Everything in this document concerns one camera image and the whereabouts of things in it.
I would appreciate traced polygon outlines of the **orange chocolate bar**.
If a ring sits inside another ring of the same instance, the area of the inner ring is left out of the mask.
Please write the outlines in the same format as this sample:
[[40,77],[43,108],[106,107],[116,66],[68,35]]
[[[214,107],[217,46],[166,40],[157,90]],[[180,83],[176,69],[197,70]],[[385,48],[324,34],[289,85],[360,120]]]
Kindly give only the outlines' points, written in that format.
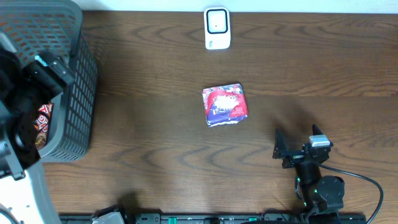
[[34,123],[34,128],[37,130],[37,137],[35,139],[37,150],[41,150],[47,145],[53,107],[54,104],[49,103],[39,108],[38,117]]

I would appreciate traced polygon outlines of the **purple red liner pack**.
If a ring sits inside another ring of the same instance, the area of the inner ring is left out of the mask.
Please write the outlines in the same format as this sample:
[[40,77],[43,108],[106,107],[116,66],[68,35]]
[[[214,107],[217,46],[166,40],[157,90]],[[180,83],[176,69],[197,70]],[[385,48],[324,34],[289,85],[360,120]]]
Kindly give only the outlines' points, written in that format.
[[240,83],[205,88],[201,94],[209,128],[237,124],[248,116],[248,107]]

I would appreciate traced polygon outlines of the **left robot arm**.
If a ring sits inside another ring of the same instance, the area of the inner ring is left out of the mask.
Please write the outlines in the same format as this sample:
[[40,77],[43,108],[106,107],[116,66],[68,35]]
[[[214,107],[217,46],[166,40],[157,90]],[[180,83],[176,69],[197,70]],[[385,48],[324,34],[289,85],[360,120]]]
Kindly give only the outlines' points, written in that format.
[[44,50],[23,67],[1,33],[1,223],[60,223],[35,146],[39,109],[73,84],[64,61]]

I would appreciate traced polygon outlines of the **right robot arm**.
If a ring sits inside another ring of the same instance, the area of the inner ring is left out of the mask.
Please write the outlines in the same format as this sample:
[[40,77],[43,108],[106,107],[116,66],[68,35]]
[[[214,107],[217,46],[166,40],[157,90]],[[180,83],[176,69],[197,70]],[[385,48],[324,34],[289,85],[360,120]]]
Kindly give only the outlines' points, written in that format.
[[300,150],[287,149],[282,133],[276,129],[273,159],[281,159],[284,169],[295,169],[297,195],[305,203],[306,212],[332,213],[343,208],[345,182],[342,178],[322,175],[320,167],[329,159],[333,143],[317,125]]

